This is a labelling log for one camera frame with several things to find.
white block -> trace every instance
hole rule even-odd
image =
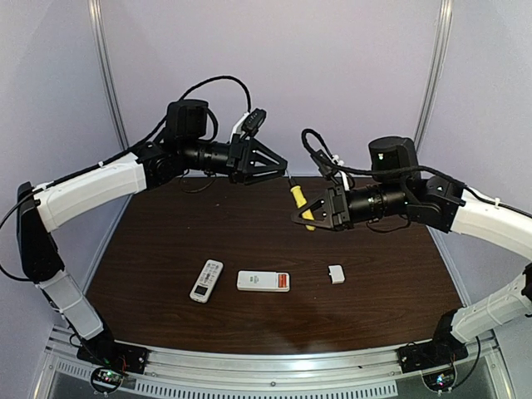
[[[343,275],[342,266],[339,264],[329,266],[329,276],[331,276],[331,282],[333,284],[341,284],[346,281],[346,278]]]

red label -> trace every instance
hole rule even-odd
[[[280,274],[279,275],[279,288],[286,288],[288,286],[288,281],[287,281],[287,275],[286,274]]]

white wall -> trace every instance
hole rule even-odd
[[[431,63],[439,0],[123,1],[102,3],[116,89],[130,141],[169,102],[207,77],[235,75],[268,119],[259,139],[317,173],[305,127],[322,132],[351,165],[370,165],[367,143],[416,130]],[[197,91],[220,137],[245,111],[233,82]]]
[[[532,211],[532,3],[455,2],[443,75],[421,161]],[[443,237],[474,302],[527,262],[477,239]],[[532,321],[496,330],[519,398],[530,397]]]
[[[53,180],[119,150],[103,94],[86,2],[0,2],[0,214],[17,187]],[[120,204],[54,236],[83,285]],[[0,262],[22,276],[15,223],[0,232]],[[30,283],[0,275],[0,396],[27,397],[55,314]]]

small white object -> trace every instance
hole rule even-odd
[[[242,125],[244,124],[244,121],[249,116],[249,112],[245,112],[242,117],[234,124],[233,129],[231,130],[231,136],[229,138],[229,142],[233,140],[234,135],[241,135],[242,134]]]
[[[290,291],[290,275],[288,273],[240,270],[236,288],[239,291],[287,293]]]
[[[329,276],[331,276],[331,281],[333,284],[341,284],[346,281],[346,278],[343,275],[342,266],[339,264],[333,264],[329,266]]]
[[[336,165],[339,165],[339,166],[343,166],[344,165],[343,160],[340,159],[340,155],[333,155],[332,156],[332,162],[334,162]],[[342,177],[343,188],[346,191],[349,191],[349,181],[347,180],[346,172],[342,172],[340,170],[340,176]]]
[[[200,303],[206,303],[209,300],[210,293],[213,292],[214,285],[218,281],[220,273],[224,264],[217,260],[209,259],[205,262],[205,266],[201,270],[192,291],[190,291],[190,299]]]

metal frame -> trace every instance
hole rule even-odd
[[[447,53],[447,43],[449,42],[449,33],[451,32],[453,0],[441,0],[440,16],[436,28],[436,40],[434,42],[434,51],[432,53],[431,69],[429,79],[426,84],[425,97],[421,105],[421,113],[417,122],[414,144],[419,151],[423,138],[425,137],[426,128],[431,118],[432,107],[436,98],[436,89],[443,70],[443,62]]]
[[[56,372],[86,380],[87,371],[95,367],[76,358],[76,349],[68,342],[70,335],[70,330],[66,328],[53,328],[42,359],[42,369],[34,382],[33,398],[48,398]],[[491,365],[490,376],[497,397],[514,398],[494,333],[485,334],[481,342],[481,356],[486,357]],[[149,393],[145,389],[161,393],[165,389],[180,389],[205,394],[223,392],[230,396],[302,396],[308,392],[334,393],[359,390],[361,387],[391,387],[398,379],[421,374],[401,373],[395,352],[398,346],[310,355],[231,355],[148,348],[150,354],[145,374],[131,375],[133,379],[121,389],[140,395]],[[468,345],[468,350],[469,358],[461,362],[475,358],[476,342]]]
[[[92,31],[96,41],[96,50],[98,61],[100,63],[101,77],[106,91],[107,104],[111,112],[111,119],[115,127],[116,138],[122,150],[129,148],[130,143],[127,140],[124,121],[118,106],[118,96],[116,95],[115,82],[111,73],[111,63],[107,51],[106,35],[103,27],[103,18],[101,16],[100,0],[88,0],[89,11],[91,14]]]

